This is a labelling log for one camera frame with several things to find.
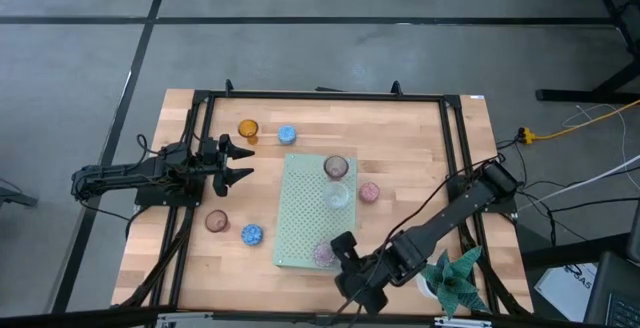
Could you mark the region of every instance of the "yellow cable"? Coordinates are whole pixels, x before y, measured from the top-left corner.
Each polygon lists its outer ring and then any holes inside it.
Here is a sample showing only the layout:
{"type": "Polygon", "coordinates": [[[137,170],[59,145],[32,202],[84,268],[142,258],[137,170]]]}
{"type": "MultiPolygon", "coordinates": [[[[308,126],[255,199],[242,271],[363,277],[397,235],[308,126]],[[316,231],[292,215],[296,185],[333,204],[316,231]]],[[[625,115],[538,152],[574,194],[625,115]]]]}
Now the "yellow cable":
{"type": "Polygon", "coordinates": [[[563,134],[567,134],[569,132],[573,132],[574,130],[576,130],[578,128],[582,128],[582,127],[588,126],[591,123],[595,123],[597,121],[603,120],[605,118],[609,118],[609,117],[611,117],[613,115],[616,115],[616,114],[622,112],[623,110],[625,110],[627,108],[633,107],[634,105],[636,105],[638,103],[640,103],[640,99],[638,99],[637,101],[635,101],[633,103],[629,103],[626,106],[624,106],[624,107],[622,107],[622,108],[620,108],[618,110],[615,110],[615,111],[613,111],[611,113],[607,113],[607,114],[601,115],[600,117],[598,117],[596,119],[592,119],[592,120],[590,120],[588,122],[579,124],[579,125],[577,125],[575,127],[571,127],[569,129],[565,129],[565,130],[560,131],[558,133],[553,133],[553,134],[550,134],[550,135],[547,135],[547,136],[537,136],[533,132],[527,132],[529,134],[529,139],[527,139],[526,141],[528,141],[527,142],[528,144],[531,144],[531,143],[533,143],[534,140],[548,140],[548,139],[553,139],[553,138],[559,137],[559,136],[561,136],[563,134]]]}

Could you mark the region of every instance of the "white cable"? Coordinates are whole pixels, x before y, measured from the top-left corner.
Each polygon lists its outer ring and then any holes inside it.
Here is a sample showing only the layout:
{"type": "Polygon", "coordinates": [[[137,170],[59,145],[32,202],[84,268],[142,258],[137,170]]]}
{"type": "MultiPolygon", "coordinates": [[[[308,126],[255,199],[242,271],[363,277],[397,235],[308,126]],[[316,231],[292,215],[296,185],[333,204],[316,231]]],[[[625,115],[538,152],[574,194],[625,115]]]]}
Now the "white cable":
{"type": "Polygon", "coordinates": [[[544,196],[544,197],[542,197],[542,198],[540,198],[540,199],[538,199],[538,200],[536,200],[536,201],[533,201],[533,202],[531,202],[530,204],[527,204],[526,206],[524,206],[524,207],[522,207],[522,208],[518,209],[518,212],[520,212],[520,211],[521,211],[521,210],[523,210],[523,209],[529,208],[529,207],[533,206],[534,204],[536,204],[536,203],[538,203],[538,202],[545,201],[545,200],[547,200],[547,199],[549,199],[549,198],[551,198],[551,197],[555,197],[555,196],[557,196],[557,195],[559,195],[559,194],[562,194],[562,193],[568,192],[568,191],[573,190],[573,189],[576,189],[576,188],[580,188],[580,187],[582,187],[582,186],[584,186],[584,185],[587,185],[587,184],[589,184],[589,183],[593,183],[593,182],[597,181],[598,179],[600,179],[600,178],[602,178],[602,177],[604,177],[604,176],[606,176],[606,175],[609,175],[609,174],[611,174],[611,173],[614,173],[614,172],[616,172],[616,171],[618,171],[618,170],[620,170],[620,169],[622,169],[622,168],[624,168],[624,167],[628,166],[629,164],[631,164],[631,163],[633,163],[633,162],[637,161],[638,159],[640,159],[640,155],[635,156],[635,157],[634,157],[633,159],[631,159],[630,161],[624,162],[624,163],[622,163],[621,165],[619,165],[619,166],[617,166],[617,167],[615,167],[615,168],[613,168],[613,169],[611,169],[611,170],[609,170],[609,171],[607,171],[607,172],[604,172],[604,173],[600,174],[599,176],[593,177],[593,178],[591,178],[591,179],[589,179],[589,180],[586,180],[586,181],[584,181],[584,182],[582,182],[582,183],[578,183],[578,184],[575,184],[575,185],[569,186],[569,187],[567,187],[567,188],[561,189],[561,190],[559,190],[559,191],[553,192],[553,193],[551,193],[551,194],[549,194],[549,195],[547,195],[547,196],[544,196]]]}
{"type": "MultiPolygon", "coordinates": [[[[581,116],[581,115],[585,115],[587,116],[587,118],[589,118],[589,120],[591,121],[592,118],[587,114],[588,111],[599,108],[599,107],[609,107],[611,110],[615,111],[616,108],[609,105],[609,104],[598,104],[596,106],[593,106],[591,108],[587,108],[587,109],[582,109],[582,107],[580,107],[579,105],[576,105],[576,108],[578,108],[580,110],[580,113],[578,114],[574,114],[573,116],[567,118],[564,122],[562,122],[562,126],[565,128],[571,128],[571,127],[575,127],[575,125],[567,125],[567,122],[569,122],[570,120],[581,116]]],[[[622,161],[626,162],[627,161],[627,153],[625,152],[625,146],[626,146],[626,142],[627,142],[627,124],[624,121],[624,117],[622,116],[622,114],[620,112],[618,112],[618,117],[620,117],[620,121],[622,122],[622,161]]],[[[636,183],[636,181],[633,179],[633,177],[631,176],[631,173],[628,172],[628,168],[625,166],[624,168],[627,178],[629,178],[629,180],[631,181],[631,183],[638,189],[640,190],[640,186],[638,185],[638,183],[636,183]]]]}

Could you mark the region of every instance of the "small cup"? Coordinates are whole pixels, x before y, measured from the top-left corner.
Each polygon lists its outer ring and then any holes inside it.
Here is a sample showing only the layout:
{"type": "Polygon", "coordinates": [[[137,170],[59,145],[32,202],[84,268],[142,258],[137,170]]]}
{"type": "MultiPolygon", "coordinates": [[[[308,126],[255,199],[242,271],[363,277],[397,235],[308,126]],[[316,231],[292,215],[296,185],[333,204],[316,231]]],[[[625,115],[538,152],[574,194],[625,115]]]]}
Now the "small cup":
{"type": "Polygon", "coordinates": [[[331,267],[335,260],[336,256],[329,243],[322,242],[313,248],[313,261],[318,267],[331,267]]]}
{"type": "Polygon", "coordinates": [[[257,224],[249,224],[242,229],[242,241],[249,246],[262,242],[262,228],[257,224]]]}
{"type": "Polygon", "coordinates": [[[247,138],[247,143],[255,145],[258,143],[258,122],[253,119],[245,119],[238,124],[238,134],[247,138]]]}
{"type": "Polygon", "coordinates": [[[216,209],[207,215],[204,224],[211,233],[223,232],[229,228],[229,218],[227,213],[216,209]]]}
{"type": "Polygon", "coordinates": [[[380,196],[380,188],[373,182],[367,182],[360,186],[360,199],[365,203],[373,203],[380,196]]]}
{"type": "Polygon", "coordinates": [[[340,156],[331,156],[324,161],[324,172],[333,180],[340,180],[349,171],[349,162],[340,156]]]}
{"type": "Polygon", "coordinates": [[[331,182],[324,188],[324,203],[331,209],[343,209],[349,202],[349,189],[342,183],[331,182]]]}
{"type": "Polygon", "coordinates": [[[278,129],[280,144],[290,145],[296,141],[296,128],[292,125],[284,125],[278,129]]]}

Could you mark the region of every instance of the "black stand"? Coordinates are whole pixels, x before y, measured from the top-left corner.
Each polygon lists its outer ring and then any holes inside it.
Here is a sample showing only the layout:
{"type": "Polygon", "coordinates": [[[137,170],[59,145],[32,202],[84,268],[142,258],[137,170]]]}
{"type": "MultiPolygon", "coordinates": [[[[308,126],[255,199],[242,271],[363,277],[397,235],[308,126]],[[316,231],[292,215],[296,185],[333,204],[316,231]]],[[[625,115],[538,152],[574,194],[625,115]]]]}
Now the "black stand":
{"type": "Polygon", "coordinates": [[[552,268],[570,264],[597,262],[605,251],[626,257],[629,233],[599,238],[586,242],[539,249],[522,254],[522,263],[527,269],[552,268]]]}
{"type": "Polygon", "coordinates": [[[17,203],[22,204],[23,206],[33,207],[38,203],[38,200],[22,193],[12,191],[11,189],[0,187],[0,207],[2,207],[3,203],[17,203]]]}
{"type": "Polygon", "coordinates": [[[539,89],[536,91],[536,99],[539,101],[628,104],[640,99],[640,94],[637,93],[615,93],[616,90],[640,76],[640,52],[622,20],[621,10],[615,7],[612,0],[602,0],[602,3],[607,8],[611,21],[622,35],[633,61],[591,91],[539,89]]]}

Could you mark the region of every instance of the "orange glass cup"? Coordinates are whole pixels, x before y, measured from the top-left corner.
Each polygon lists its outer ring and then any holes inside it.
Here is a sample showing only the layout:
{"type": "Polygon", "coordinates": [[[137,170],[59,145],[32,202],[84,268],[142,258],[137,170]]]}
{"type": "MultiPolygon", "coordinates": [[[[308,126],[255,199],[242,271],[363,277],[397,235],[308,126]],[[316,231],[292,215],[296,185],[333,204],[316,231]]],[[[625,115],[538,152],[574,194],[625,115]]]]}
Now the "orange glass cup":
{"type": "Polygon", "coordinates": [[[245,119],[238,124],[238,134],[247,138],[247,143],[255,145],[258,143],[258,122],[253,119],[245,119]]]}

